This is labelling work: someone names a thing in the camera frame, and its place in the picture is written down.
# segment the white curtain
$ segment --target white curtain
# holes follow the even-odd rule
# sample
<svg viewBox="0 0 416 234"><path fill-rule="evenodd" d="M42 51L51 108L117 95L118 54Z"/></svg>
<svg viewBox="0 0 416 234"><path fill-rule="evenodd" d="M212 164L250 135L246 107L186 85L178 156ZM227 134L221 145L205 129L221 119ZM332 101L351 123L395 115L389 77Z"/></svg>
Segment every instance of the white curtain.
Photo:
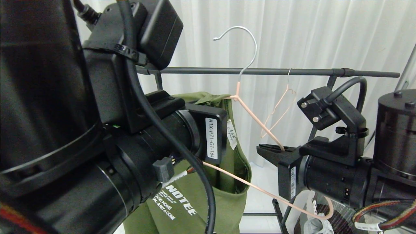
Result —
<svg viewBox="0 0 416 234"><path fill-rule="evenodd" d="M96 10L114 1L83 0ZM242 30L233 30L213 41L231 26L251 30L258 43L258 56L251 67L259 68L351 68L403 72L416 44L416 1L414 0L171 0L184 28L170 67L244 67L252 58L253 43ZM78 19L82 41L89 31ZM410 76L415 76L413 69ZM235 93L237 75L163 74L163 87L170 94L207 91ZM156 90L153 76L140 75L145 92ZM348 78L338 78L337 88ZM368 90L362 114L374 131L377 99L394 91L398 78L368 77ZM253 112L265 120L286 85L297 92L297 100L311 89L325 86L327 77L243 75L240 96ZM344 95L355 105L359 86ZM271 118L280 118L293 95L286 95ZM235 128L246 157L262 166L256 153L261 128L236 102ZM312 124L296 104L274 129L285 145L304 144ZM335 139L335 126L317 135Z"/></svg>

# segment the green t-shirt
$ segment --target green t-shirt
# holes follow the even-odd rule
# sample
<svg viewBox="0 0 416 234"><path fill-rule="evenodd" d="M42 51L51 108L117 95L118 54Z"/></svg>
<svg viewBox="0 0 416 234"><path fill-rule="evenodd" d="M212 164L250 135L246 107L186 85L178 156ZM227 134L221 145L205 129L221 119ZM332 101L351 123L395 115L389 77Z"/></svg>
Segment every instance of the green t-shirt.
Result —
<svg viewBox="0 0 416 234"><path fill-rule="evenodd" d="M177 95L186 102L220 107L227 111L234 125L229 95L211 95L206 92ZM175 173L186 170L187 161L175 166ZM247 181L251 180L250 165L237 140L232 149L227 141L226 155L220 167ZM218 234L240 233L239 223L245 208L248 186L212 168L205 167L214 187L216 202L215 232ZM205 189L196 173L189 174L163 188L154 198L148 199L125 221L126 234L197 234L203 233L208 206Z"/></svg>

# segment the clothes hanger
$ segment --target clothes hanger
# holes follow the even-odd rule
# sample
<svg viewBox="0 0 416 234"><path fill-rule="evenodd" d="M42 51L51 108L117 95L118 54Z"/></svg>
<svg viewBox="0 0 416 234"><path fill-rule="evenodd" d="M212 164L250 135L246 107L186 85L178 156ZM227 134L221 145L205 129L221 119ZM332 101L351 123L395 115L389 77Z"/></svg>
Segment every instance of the clothes hanger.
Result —
<svg viewBox="0 0 416 234"><path fill-rule="evenodd" d="M289 69L289 72L287 73L287 85L286 85L286 90L285 90L285 92L283 93L283 96L279 99L279 101L277 102L277 104L275 105L275 107L274 107L274 109L273 109L273 112L269 115L269 116L267 116L267 119L266 119L266 121L264 122L264 125L266 125L267 124L267 121L269 121L269 118L275 113L275 111L276 111L276 109L277 109L277 107L279 106L279 104L280 104L280 102L282 101L282 99L283 99L283 97L287 94L287 92L288 91L292 91L292 94L294 94L295 95L295 98L293 99L293 101L290 103L290 105L289 105L289 107L285 110L285 112L282 114L282 116L280 116L280 118L275 122L275 124L269 129L270 131L279 123L279 121L285 116L285 114L289 111L289 109L292 107L292 104L296 101L296 96L297 96L297 93L296 93L296 91L294 91L293 89L289 89L289 75L290 75L290 71L291 71L292 69L290 68ZM265 136L267 135L267 133L265 133L265 134L263 134L263 129L261 130L261 132L260 132L260 137L261 138L264 138Z"/></svg>
<svg viewBox="0 0 416 234"><path fill-rule="evenodd" d="M257 55L257 42L256 39L254 38L253 34L250 32L250 30L248 30L245 27L242 26L234 26L234 27L230 27L229 29L227 29L225 32L223 32L221 34L221 36L219 37L215 37L213 40L217 41L220 40L226 33L228 33L229 31L233 30L233 29L242 29L245 30L246 32L248 32L251 36L251 38L253 39L254 42L254 46L255 46L255 50L254 50L254 56L253 59L250 61L250 63L245 66L241 72L239 73L239 78L238 78L238 82L237 82L237 88L236 88L236 92L235 95L232 95L230 97L227 97L226 99L234 99L234 101L238 101L241 106L247 111L247 113L260 125L260 127L267 133L269 134L269 136L277 143L277 145L280 147L280 149L282 151L285 150L285 148L283 147L283 145L280 143L280 141L277 139L276 136L274 136L274 134L260 121L259 118L257 118L257 116L250 110L250 108L248 108L248 106L243 102L243 100L240 98L239 93L240 93L240 83L241 83L241 76L243 74L243 72L254 62L254 59L256 58Z"/></svg>

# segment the screw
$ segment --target screw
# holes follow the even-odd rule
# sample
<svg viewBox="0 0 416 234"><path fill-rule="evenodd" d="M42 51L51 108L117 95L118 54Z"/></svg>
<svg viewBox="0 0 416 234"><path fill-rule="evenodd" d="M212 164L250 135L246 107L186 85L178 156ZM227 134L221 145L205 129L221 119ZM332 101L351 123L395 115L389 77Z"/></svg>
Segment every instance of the screw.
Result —
<svg viewBox="0 0 416 234"><path fill-rule="evenodd" d="M403 93L400 91L394 92L394 97L402 97Z"/></svg>
<svg viewBox="0 0 416 234"><path fill-rule="evenodd" d="M415 108L415 107L416 107L416 103L415 103L415 102L410 101L410 102L406 102L406 103L404 104L404 106L405 106L406 108L411 109L411 108Z"/></svg>

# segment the white cloth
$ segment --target white cloth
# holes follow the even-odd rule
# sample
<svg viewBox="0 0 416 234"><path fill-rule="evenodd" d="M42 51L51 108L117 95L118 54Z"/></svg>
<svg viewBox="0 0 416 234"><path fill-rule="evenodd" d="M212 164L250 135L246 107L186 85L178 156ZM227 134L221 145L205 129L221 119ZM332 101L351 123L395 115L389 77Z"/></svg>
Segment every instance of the white cloth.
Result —
<svg viewBox="0 0 416 234"><path fill-rule="evenodd" d="M304 234L334 234L332 225L328 220L322 220L317 218L309 219L303 225Z"/></svg>

